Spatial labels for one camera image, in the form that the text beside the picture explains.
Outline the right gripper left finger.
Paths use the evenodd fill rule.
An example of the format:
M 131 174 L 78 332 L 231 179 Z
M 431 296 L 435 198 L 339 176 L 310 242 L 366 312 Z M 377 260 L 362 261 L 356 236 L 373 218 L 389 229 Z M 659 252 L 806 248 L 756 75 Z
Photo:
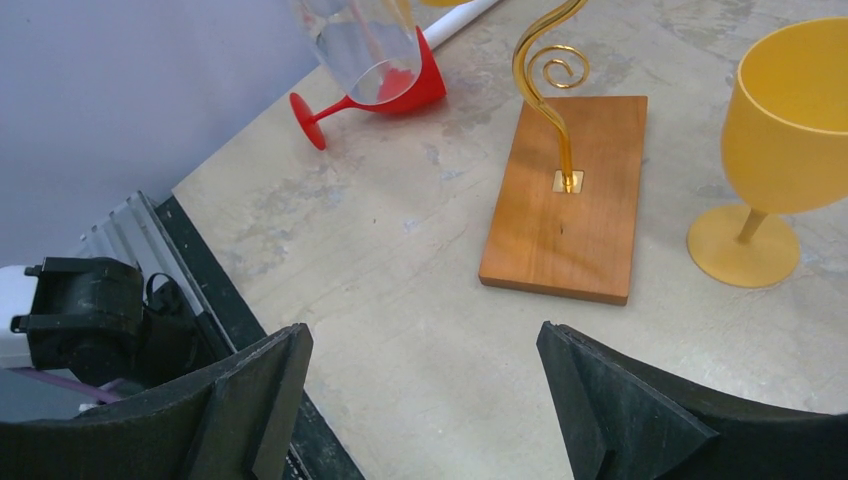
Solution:
M 1 425 L 4 479 L 281 479 L 313 339 L 285 327 L 70 420 Z

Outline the clear wine glass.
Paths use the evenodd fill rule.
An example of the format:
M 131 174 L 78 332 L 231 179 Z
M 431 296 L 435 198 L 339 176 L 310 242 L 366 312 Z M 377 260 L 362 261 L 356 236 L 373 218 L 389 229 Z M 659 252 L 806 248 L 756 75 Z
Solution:
M 410 2 L 292 0 L 288 5 L 316 58 L 354 101 L 376 104 L 390 67 L 420 73 Z

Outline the yellow plastic goblet front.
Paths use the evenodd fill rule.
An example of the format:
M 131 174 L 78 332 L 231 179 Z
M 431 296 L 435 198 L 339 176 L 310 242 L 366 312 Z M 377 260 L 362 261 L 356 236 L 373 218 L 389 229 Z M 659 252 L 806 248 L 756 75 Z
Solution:
M 467 4 L 473 0 L 420 0 L 420 3 L 434 8 L 448 8 Z

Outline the gold wire wine glass rack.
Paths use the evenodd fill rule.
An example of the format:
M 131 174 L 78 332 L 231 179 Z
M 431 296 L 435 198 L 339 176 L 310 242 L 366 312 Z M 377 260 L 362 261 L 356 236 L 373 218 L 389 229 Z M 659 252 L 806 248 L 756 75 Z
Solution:
M 573 17 L 566 1 L 532 23 L 512 57 L 523 97 L 478 277 L 489 287 L 623 306 L 629 300 L 648 99 L 544 97 L 580 51 L 536 47 Z

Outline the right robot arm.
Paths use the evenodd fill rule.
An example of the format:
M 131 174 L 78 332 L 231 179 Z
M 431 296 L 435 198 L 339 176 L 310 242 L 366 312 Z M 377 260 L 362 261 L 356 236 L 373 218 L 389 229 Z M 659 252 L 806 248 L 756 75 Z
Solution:
M 98 405 L 1 426 L 5 479 L 287 479 L 312 338 L 212 362 L 180 287 L 110 258 L 1 271 L 1 366 L 68 369 Z M 537 347 L 577 479 L 843 479 L 847 418 L 734 397 L 565 325 Z

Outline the red plastic goblet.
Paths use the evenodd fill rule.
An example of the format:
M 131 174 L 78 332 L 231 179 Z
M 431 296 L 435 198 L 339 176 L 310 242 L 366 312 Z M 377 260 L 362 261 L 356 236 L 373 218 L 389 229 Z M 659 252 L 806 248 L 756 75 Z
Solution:
M 318 122 L 341 110 L 353 108 L 381 115 L 400 115 L 411 113 L 446 97 L 447 88 L 430 45 L 420 27 L 416 27 L 415 31 L 421 57 L 420 73 L 415 76 L 409 70 L 390 67 L 378 88 L 376 104 L 358 103 L 349 95 L 345 95 L 319 113 L 313 113 L 299 94 L 289 94 L 293 115 L 316 149 L 323 151 L 327 148 L 326 138 Z

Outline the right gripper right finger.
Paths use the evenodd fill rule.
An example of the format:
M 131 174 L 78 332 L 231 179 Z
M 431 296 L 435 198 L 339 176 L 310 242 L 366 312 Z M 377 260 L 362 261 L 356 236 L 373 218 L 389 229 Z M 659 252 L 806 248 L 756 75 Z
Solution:
M 847 416 L 736 397 L 567 325 L 536 341 L 576 479 L 844 479 Z

